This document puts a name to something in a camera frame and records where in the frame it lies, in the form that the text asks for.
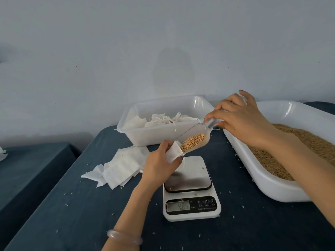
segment digital kitchen scale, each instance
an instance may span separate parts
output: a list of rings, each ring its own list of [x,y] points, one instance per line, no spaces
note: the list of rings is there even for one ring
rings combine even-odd
[[[184,161],[163,184],[164,217],[173,222],[219,216],[221,204],[203,158]]]

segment white plastic tub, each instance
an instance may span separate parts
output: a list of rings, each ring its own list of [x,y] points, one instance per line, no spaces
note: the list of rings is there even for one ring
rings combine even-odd
[[[124,124],[136,116],[146,118],[149,121],[152,114],[162,114],[171,118],[180,112],[189,117],[198,118],[203,121],[206,114],[211,112],[214,107],[200,96],[182,96],[167,99],[149,100],[129,106],[124,111],[117,126],[120,133],[125,133],[135,146],[147,146],[161,143],[164,139],[176,140],[199,121],[177,122],[176,131],[174,124],[162,124],[152,127],[124,129]]]
[[[299,102],[263,101],[257,106],[271,123],[300,128],[335,144],[335,115]],[[265,170],[249,148],[227,130],[225,135],[235,149],[259,189],[268,197],[280,202],[310,201],[295,181],[276,177]]]

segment table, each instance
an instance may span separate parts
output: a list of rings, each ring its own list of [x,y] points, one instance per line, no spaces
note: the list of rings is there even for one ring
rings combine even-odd
[[[80,155],[69,143],[6,148],[0,162],[0,250],[3,250]]]
[[[96,188],[83,173],[131,146],[116,126],[103,129],[17,233],[6,251],[101,250],[141,175],[126,186]],[[153,151],[158,146],[149,146]],[[149,203],[141,250],[335,250],[335,229],[311,202],[265,196],[235,155],[223,131],[188,156],[203,157],[222,206],[215,219],[168,222],[162,188]]]

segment translucent bangle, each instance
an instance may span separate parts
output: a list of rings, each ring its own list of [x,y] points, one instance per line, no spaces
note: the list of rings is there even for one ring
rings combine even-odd
[[[141,237],[129,236],[114,230],[109,230],[107,232],[107,236],[127,245],[139,246],[143,243],[143,239]]]

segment black control panel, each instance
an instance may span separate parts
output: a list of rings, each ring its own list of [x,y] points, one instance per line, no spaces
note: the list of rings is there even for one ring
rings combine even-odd
[[[186,203],[184,206],[175,206],[179,203]],[[172,199],[165,203],[165,211],[169,215],[179,215],[188,213],[201,213],[207,211],[215,211],[217,209],[216,200],[212,196],[192,197],[184,199]]]

